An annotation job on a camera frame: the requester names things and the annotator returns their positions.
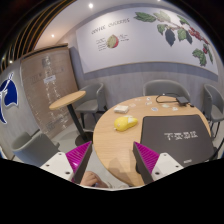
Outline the person's hand below gripper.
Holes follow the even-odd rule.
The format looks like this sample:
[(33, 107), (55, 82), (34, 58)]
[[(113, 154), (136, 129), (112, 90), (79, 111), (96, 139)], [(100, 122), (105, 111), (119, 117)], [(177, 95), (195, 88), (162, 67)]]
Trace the person's hand below gripper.
[(89, 187), (92, 187), (92, 186), (96, 186), (99, 188), (108, 187), (108, 185), (105, 182), (103, 182), (96, 173), (92, 171), (87, 171), (84, 173), (80, 184), (82, 186), (89, 186)]

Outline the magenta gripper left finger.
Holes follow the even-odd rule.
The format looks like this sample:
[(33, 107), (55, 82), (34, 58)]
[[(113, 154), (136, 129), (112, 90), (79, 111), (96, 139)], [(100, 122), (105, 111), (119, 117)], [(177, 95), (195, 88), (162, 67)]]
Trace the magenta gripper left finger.
[(90, 155), (92, 153), (92, 142), (86, 142), (66, 154), (68, 162), (73, 170), (73, 180), (79, 184), (86, 170)]

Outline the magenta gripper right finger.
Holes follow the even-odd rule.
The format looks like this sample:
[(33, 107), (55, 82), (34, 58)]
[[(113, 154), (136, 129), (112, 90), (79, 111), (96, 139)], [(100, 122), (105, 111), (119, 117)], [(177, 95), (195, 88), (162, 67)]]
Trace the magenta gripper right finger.
[(136, 172), (141, 175), (145, 185), (152, 183), (152, 171), (159, 159), (159, 154), (138, 142), (133, 143), (133, 154), (136, 159)]

